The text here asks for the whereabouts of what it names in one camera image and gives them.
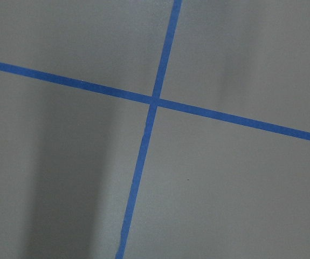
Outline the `blue tape line long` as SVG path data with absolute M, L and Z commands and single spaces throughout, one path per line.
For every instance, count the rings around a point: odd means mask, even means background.
M 310 132 L 0 62 L 0 71 L 310 141 Z

